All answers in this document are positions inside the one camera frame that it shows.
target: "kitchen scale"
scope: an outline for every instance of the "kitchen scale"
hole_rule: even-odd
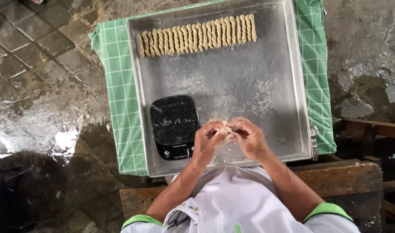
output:
[[[163,159],[192,157],[200,123],[195,101],[190,96],[174,95],[154,101],[150,117],[157,151]]]

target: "metal tray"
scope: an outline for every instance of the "metal tray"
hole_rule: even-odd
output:
[[[139,58],[135,35],[142,31],[241,14],[255,15],[257,42]],[[127,24],[150,177],[178,174],[189,162],[163,160],[150,125],[150,104],[175,94],[188,94],[195,100],[201,124],[211,118],[243,116],[262,128],[282,161],[312,157],[292,0],[230,0],[131,19]],[[234,143],[217,148],[216,153],[208,169],[257,165]]]

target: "green tablecloth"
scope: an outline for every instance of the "green tablecloth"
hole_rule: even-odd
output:
[[[198,3],[108,21],[98,24],[96,30],[90,34],[91,46],[100,57],[106,72],[111,122],[120,173],[147,175],[130,43],[126,27],[127,19],[222,1],[224,0]],[[327,44],[324,34],[322,0],[293,0],[293,4],[309,123],[319,129],[319,153],[334,153],[335,143],[330,111],[329,84],[327,82]]]

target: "wet floor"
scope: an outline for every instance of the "wet floor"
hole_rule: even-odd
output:
[[[118,232],[120,175],[95,24],[199,0],[0,0],[0,168],[24,178],[38,229]],[[335,121],[395,122],[395,0],[326,1]]]

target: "white shirt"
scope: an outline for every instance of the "white shirt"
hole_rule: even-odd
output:
[[[331,205],[321,206],[326,214],[317,212],[302,224],[279,200],[272,179],[261,167],[220,166],[203,173],[191,198],[170,211],[163,226],[132,220],[121,232],[359,233],[348,218],[328,214],[331,208],[340,209]]]

